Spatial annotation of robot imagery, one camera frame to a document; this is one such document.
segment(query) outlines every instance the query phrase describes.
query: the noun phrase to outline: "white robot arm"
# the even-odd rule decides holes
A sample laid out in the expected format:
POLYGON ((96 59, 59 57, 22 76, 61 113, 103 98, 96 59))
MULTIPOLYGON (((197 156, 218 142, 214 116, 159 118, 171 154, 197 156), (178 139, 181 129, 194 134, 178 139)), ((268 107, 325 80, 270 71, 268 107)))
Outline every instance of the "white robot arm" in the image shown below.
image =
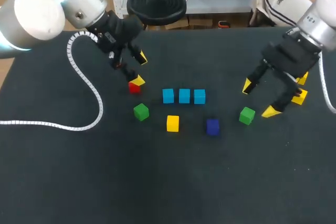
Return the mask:
POLYGON ((106 0, 7 0, 0 9, 0 58, 15 56, 55 38, 65 18, 82 29, 105 12, 106 0))
POLYGON ((297 27, 289 30, 283 41, 277 45, 270 43, 262 50, 259 66, 251 73, 243 87, 249 94, 259 84, 268 69, 285 84, 285 92, 262 114, 263 117, 282 113, 290 102, 302 104, 307 92, 303 84, 308 71, 319 61, 321 83, 328 108, 336 113, 331 105, 324 80, 322 51, 336 49, 336 0, 317 0, 298 21, 297 27))
POLYGON ((142 30, 141 22, 134 16, 119 19, 106 6, 106 0, 7 0, 0 8, 0 58, 14 57, 55 38, 67 19, 75 28, 97 36, 104 53, 117 55, 111 65, 132 79, 134 74, 120 64, 120 55, 128 47, 139 63, 144 62, 139 49, 131 45, 142 30))

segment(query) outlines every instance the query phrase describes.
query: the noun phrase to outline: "black stool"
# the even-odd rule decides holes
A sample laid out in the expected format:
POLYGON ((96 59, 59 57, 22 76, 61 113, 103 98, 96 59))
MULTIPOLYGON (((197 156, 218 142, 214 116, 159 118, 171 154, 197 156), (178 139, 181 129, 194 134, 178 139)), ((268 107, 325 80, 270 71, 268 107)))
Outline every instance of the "black stool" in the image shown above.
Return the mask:
POLYGON ((187 0, 127 0, 127 12, 149 26, 165 26, 180 20, 187 11, 187 0))

